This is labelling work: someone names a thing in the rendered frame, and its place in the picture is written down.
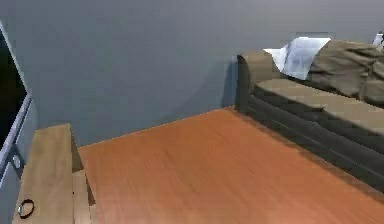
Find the small white object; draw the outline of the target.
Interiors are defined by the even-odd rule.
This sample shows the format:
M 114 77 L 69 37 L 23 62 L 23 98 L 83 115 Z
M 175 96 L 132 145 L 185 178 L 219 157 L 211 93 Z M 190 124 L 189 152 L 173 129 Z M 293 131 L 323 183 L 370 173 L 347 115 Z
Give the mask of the small white object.
M 372 44 L 379 48 L 382 49 L 384 48 L 384 31 L 379 31 L 376 36 L 373 39 Z

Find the brown sofa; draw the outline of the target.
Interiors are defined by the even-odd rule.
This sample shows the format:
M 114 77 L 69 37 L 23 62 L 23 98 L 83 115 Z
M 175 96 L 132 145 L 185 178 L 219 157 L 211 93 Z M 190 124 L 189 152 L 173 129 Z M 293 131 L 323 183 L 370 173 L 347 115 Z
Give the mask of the brown sofa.
M 384 49 L 330 40 L 307 80 L 264 50 L 237 56 L 235 109 L 384 193 Z

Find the black television set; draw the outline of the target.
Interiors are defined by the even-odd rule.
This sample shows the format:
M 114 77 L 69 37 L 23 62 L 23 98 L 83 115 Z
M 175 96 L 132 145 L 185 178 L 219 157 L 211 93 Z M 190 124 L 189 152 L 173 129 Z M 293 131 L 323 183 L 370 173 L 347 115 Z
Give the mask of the black television set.
M 4 23 L 0 20 L 0 184 L 8 166 L 21 178 L 25 159 L 17 141 L 31 104 L 31 94 L 24 81 Z

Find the light wooden television stand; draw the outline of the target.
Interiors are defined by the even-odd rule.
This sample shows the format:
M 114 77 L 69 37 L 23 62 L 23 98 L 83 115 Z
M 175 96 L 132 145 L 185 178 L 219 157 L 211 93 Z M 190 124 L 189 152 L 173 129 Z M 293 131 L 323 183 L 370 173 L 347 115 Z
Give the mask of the light wooden television stand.
M 20 219 L 17 206 L 35 203 L 33 214 Z M 34 133 L 12 224 L 99 224 L 96 202 L 68 124 Z

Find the white cloth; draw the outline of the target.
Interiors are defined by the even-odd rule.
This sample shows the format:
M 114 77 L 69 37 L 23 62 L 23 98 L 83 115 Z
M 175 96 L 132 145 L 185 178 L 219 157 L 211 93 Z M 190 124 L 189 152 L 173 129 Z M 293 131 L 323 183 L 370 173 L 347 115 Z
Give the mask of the white cloth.
M 330 38 L 297 37 L 281 48 L 264 48 L 277 69 L 286 76 L 307 80 L 315 55 Z

